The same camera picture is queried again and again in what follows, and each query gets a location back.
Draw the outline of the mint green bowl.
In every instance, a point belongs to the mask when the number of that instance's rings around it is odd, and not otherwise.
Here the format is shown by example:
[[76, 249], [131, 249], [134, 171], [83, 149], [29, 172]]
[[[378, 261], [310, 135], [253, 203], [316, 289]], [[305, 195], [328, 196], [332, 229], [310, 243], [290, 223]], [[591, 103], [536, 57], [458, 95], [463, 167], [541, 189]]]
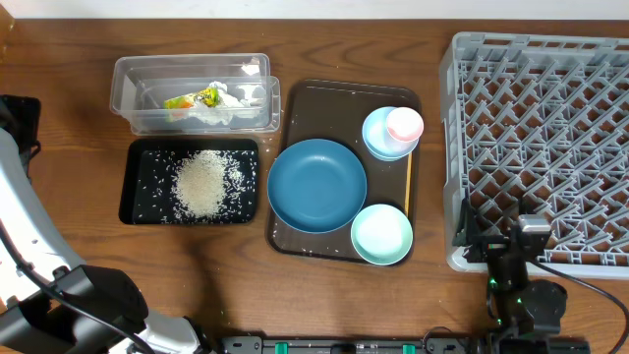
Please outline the mint green bowl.
[[354, 250], [369, 264], [392, 266], [405, 259], [413, 246], [411, 222], [395, 206], [377, 204], [354, 218], [350, 238]]

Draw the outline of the wooden chopstick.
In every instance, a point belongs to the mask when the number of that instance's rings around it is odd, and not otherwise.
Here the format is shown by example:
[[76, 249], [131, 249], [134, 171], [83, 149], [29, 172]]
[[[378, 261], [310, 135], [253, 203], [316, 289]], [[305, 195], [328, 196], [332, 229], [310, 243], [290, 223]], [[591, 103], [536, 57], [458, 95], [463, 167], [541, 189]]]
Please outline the wooden chopstick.
[[409, 216], [410, 202], [411, 202], [411, 186], [412, 186], [412, 170], [413, 170], [413, 153], [410, 152], [407, 155], [407, 169], [405, 177], [405, 197], [404, 197], [404, 213], [406, 217]]

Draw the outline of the pink cup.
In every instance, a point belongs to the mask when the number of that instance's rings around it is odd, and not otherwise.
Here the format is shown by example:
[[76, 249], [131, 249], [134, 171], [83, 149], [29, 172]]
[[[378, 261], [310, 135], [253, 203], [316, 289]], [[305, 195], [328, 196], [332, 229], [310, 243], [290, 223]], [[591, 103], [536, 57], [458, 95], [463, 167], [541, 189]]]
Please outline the pink cup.
[[409, 107], [394, 108], [388, 113], [385, 124], [388, 134], [402, 143], [417, 140], [425, 128], [421, 114]]

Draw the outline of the light blue bowl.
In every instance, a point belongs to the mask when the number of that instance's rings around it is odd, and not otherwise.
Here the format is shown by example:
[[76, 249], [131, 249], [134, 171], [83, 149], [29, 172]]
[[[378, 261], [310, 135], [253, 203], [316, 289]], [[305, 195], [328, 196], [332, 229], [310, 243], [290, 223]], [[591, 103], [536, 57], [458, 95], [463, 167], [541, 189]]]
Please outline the light blue bowl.
[[402, 142], [393, 138], [387, 128], [387, 118], [391, 112], [401, 107], [384, 106], [371, 112], [362, 127], [363, 141], [370, 153], [382, 161], [395, 161], [410, 154], [419, 140]]

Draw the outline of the dark blue plate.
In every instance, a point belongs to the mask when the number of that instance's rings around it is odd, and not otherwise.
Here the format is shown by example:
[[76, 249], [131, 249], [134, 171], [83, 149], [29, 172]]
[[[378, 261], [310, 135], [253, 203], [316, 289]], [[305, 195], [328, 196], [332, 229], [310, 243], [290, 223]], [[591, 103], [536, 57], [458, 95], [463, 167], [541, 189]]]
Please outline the dark blue plate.
[[323, 234], [348, 224], [368, 194], [367, 173], [347, 147], [309, 139], [284, 149], [267, 178], [267, 196], [275, 215], [291, 228]]

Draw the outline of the yellow green wrapper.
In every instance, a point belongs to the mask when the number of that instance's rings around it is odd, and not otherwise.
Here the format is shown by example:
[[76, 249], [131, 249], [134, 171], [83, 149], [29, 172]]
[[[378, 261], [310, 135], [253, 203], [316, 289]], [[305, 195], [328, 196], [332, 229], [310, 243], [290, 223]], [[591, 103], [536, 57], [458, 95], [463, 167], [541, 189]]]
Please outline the yellow green wrapper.
[[187, 93], [169, 98], [163, 102], [163, 108], [174, 110], [170, 113], [171, 120], [179, 120], [187, 117], [185, 110], [193, 108], [211, 108], [221, 102], [217, 88], [205, 88], [200, 91]]

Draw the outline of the pile of white rice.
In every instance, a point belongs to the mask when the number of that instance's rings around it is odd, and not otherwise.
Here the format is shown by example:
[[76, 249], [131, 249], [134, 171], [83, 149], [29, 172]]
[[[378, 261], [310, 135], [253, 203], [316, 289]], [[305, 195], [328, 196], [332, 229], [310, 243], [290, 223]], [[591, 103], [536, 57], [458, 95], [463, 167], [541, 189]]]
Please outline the pile of white rice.
[[184, 158], [172, 188], [179, 219], [226, 216], [247, 191], [241, 163], [228, 151], [201, 150]]

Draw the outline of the white tissue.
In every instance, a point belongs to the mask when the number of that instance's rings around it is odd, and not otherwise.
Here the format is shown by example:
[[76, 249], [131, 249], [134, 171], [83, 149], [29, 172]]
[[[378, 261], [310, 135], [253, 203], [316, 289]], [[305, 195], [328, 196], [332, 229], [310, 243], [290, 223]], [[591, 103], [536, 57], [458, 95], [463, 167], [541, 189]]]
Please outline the white tissue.
[[206, 88], [216, 88], [221, 98], [221, 102], [211, 108], [194, 108], [199, 113], [197, 118], [209, 125], [229, 125], [235, 116], [237, 108], [246, 108], [245, 117], [251, 118], [253, 112], [249, 110], [254, 105], [244, 98], [237, 98], [227, 92], [227, 85], [218, 81], [211, 82]]

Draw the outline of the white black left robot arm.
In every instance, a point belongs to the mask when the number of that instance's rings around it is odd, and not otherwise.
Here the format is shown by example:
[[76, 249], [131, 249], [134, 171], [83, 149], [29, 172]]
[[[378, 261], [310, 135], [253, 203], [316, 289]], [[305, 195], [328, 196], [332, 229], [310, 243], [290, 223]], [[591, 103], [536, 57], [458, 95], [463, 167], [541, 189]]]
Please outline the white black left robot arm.
[[188, 318], [150, 310], [122, 270], [87, 265], [31, 186], [41, 103], [1, 97], [1, 343], [21, 353], [210, 353]]

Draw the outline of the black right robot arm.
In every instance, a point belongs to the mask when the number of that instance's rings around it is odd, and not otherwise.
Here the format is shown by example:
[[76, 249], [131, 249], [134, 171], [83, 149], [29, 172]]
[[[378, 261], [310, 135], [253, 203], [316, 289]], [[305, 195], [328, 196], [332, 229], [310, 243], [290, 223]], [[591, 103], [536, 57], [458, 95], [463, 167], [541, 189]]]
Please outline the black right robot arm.
[[550, 233], [545, 217], [529, 213], [524, 204], [507, 216], [504, 232], [484, 233], [471, 203], [462, 202], [452, 244], [466, 249], [468, 261], [486, 264], [487, 312], [497, 321], [496, 329], [470, 342], [470, 353], [552, 354], [567, 348], [555, 338], [567, 291], [556, 282], [532, 280], [528, 272]]

